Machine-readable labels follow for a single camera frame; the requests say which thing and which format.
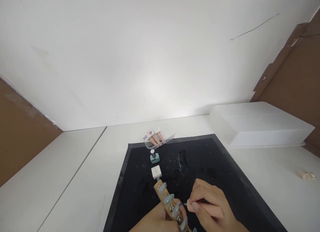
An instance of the clear plastic container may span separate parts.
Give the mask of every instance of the clear plastic container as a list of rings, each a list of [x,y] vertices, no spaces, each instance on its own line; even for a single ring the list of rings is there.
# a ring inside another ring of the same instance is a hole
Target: clear plastic container
[[[266,102],[215,106],[214,131],[230,148],[304,145],[314,126]]]
[[[170,140],[172,140],[177,133],[172,127],[170,127],[166,123],[159,124],[159,125],[155,126],[154,128],[156,128],[156,127],[160,128],[160,130],[161,130],[160,133],[163,136],[166,143],[168,143]],[[146,147],[150,150],[157,149],[157,146],[153,145],[150,141],[147,141],[147,142],[144,141],[144,143],[145,143]],[[163,146],[164,145],[163,141],[161,141],[159,145]]]

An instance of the white wall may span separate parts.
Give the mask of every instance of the white wall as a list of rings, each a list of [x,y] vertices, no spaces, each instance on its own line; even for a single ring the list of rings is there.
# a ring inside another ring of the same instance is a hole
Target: white wall
[[[206,114],[249,100],[319,5],[0,0],[0,74],[64,131]]]

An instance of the black mat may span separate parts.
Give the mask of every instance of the black mat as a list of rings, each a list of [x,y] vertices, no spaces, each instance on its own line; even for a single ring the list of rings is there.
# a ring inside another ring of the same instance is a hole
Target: black mat
[[[214,134],[173,139],[156,153],[160,162],[152,164],[144,143],[128,145],[104,232],[129,231],[160,202],[151,174],[158,164],[168,191],[183,203],[200,178],[223,190],[235,217],[250,232],[286,231]],[[187,216],[191,229],[204,231],[194,213],[187,211]]]

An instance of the brown cardboard panel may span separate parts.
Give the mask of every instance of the brown cardboard panel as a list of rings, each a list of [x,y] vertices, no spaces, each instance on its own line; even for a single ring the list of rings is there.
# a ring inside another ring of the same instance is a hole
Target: brown cardboard panel
[[[0,187],[61,133],[0,80]]]
[[[320,149],[320,35],[299,39],[258,101],[315,126],[305,141]]]
[[[309,35],[319,35],[320,34],[320,10],[315,14],[310,23],[308,23],[308,27],[303,34],[303,36]]]
[[[278,54],[277,58],[274,60],[272,64],[269,64],[266,70],[263,72],[259,82],[257,83],[256,87],[253,89],[255,91],[252,99],[250,102],[256,102],[265,88],[268,86],[269,82],[272,80],[275,73],[278,71],[279,67],[286,59],[288,54],[291,52],[293,47],[283,47],[280,53]]]
[[[277,58],[273,63],[269,64],[265,71],[263,72],[261,78],[259,79],[256,87],[253,89],[255,91],[250,102],[256,102],[265,88],[268,86],[269,82],[272,80],[273,76],[276,74],[283,61],[287,58],[291,50],[292,45],[305,33],[308,23],[298,24],[290,37],[288,38],[285,46],[282,48]]]

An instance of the white desk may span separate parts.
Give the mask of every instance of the white desk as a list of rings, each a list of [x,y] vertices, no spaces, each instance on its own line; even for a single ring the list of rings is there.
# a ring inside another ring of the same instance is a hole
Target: white desk
[[[105,127],[64,132],[0,188],[0,232],[36,232]]]
[[[208,115],[108,127],[40,231],[102,232],[128,143],[142,142],[143,132],[163,122],[177,130],[176,138],[214,133]],[[303,181],[294,172],[320,176],[320,159],[301,147],[227,150],[289,232],[318,231],[319,180]]]

